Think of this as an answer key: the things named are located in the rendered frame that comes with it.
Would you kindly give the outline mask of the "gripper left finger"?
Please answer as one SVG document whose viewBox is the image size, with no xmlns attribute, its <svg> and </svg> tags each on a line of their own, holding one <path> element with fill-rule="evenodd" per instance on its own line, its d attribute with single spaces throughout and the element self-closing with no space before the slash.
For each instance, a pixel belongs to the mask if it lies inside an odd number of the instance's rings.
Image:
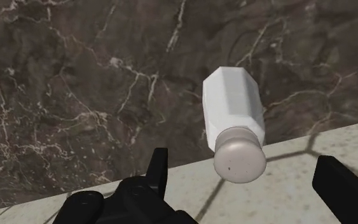
<svg viewBox="0 0 358 224">
<path fill-rule="evenodd" d="M 123 179 L 105 198 L 93 190 L 69 196 L 52 224 L 198 224 L 165 201 L 168 149 L 156 148 L 144 176 Z"/>
</svg>

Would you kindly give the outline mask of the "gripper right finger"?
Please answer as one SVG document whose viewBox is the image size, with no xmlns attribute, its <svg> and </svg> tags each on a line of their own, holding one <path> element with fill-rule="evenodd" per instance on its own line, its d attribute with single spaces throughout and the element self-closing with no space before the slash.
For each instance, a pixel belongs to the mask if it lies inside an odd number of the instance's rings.
<svg viewBox="0 0 358 224">
<path fill-rule="evenodd" d="M 339 160 L 319 156 L 312 187 L 341 224 L 358 224 L 358 177 Z"/>
</svg>

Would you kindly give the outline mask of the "white salt shaker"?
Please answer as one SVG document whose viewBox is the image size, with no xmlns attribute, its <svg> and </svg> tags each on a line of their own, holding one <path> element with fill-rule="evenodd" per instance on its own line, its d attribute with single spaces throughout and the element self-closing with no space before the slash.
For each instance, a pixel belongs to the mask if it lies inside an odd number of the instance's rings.
<svg viewBox="0 0 358 224">
<path fill-rule="evenodd" d="M 219 67 L 204 81 L 202 106 L 215 171 L 250 183 L 266 169 L 265 121 L 258 84 L 242 67 Z"/>
</svg>

